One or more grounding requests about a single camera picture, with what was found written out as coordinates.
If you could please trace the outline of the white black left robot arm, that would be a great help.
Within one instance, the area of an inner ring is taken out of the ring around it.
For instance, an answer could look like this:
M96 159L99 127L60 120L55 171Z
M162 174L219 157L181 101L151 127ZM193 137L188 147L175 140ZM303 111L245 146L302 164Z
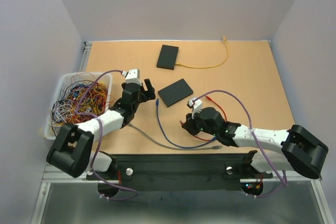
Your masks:
M47 154L47 163L71 177L79 177L89 167L93 143L100 135L125 127L134 119L141 103L156 98L150 79L145 79L144 83L147 89L141 83L124 82L121 98L98 118L79 124L64 124Z

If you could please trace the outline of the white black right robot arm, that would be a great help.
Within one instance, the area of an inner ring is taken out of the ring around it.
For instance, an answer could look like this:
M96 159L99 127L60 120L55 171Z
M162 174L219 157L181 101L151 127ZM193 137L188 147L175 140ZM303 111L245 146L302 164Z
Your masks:
M225 146L258 148L260 151L250 153L241 165L248 177L276 169L293 170L306 178L318 179L329 151L303 126L293 125L288 130L250 129L225 121L213 107L187 114L181 126L191 135L199 132L213 135Z

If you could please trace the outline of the black network switch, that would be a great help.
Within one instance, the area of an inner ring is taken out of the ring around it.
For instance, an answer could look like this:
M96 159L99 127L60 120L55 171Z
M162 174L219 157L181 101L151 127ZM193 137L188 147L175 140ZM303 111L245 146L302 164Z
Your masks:
M184 79L180 79L158 91L158 95L167 108L193 94L192 88Z
M156 63L157 68L174 70L179 47L162 45L160 54Z

